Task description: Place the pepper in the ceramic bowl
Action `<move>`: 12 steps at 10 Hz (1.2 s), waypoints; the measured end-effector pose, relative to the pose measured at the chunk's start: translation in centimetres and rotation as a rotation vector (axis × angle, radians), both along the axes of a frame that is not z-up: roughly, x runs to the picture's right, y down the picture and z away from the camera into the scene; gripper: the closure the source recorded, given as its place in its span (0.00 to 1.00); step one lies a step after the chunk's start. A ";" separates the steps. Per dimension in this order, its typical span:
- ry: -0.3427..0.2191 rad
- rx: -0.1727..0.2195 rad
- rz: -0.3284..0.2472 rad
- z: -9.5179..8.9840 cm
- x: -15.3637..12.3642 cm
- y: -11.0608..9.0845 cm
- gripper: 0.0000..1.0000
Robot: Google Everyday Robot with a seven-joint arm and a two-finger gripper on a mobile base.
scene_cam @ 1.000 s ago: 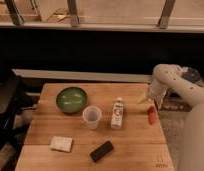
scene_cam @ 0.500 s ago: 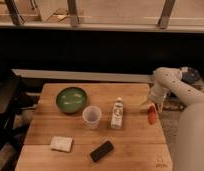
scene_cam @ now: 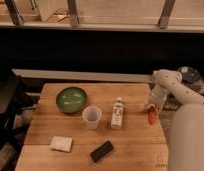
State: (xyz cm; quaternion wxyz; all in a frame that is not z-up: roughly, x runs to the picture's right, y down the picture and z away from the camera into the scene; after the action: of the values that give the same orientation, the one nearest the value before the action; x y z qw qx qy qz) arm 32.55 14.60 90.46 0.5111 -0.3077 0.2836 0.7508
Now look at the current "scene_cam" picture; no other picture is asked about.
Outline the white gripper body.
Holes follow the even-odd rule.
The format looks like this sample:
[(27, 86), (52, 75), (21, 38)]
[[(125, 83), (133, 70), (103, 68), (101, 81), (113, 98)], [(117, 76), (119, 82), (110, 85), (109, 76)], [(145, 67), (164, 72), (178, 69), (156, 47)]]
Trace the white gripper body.
[(159, 84), (156, 84), (151, 90), (150, 100), (157, 108), (162, 108), (166, 99), (168, 92), (162, 88)]

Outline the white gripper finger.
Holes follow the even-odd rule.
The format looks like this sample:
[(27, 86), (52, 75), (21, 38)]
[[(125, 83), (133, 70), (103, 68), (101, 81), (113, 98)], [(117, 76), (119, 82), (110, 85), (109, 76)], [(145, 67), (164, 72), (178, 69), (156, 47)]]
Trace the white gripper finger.
[(151, 107), (153, 107), (154, 109), (156, 109), (156, 105), (153, 103), (148, 103), (146, 105), (144, 105), (143, 107), (143, 111), (147, 112)]
[(163, 106), (156, 107), (156, 118), (160, 118), (162, 111), (163, 111)]

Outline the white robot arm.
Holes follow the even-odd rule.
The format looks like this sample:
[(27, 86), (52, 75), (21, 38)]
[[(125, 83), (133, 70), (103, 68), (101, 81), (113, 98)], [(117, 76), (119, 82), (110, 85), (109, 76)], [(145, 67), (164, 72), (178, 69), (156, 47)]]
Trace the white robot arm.
[(150, 124), (161, 113), (168, 94), (181, 104), (171, 125), (168, 171), (204, 171), (204, 97), (182, 84), (178, 71), (160, 69), (154, 78), (144, 107)]

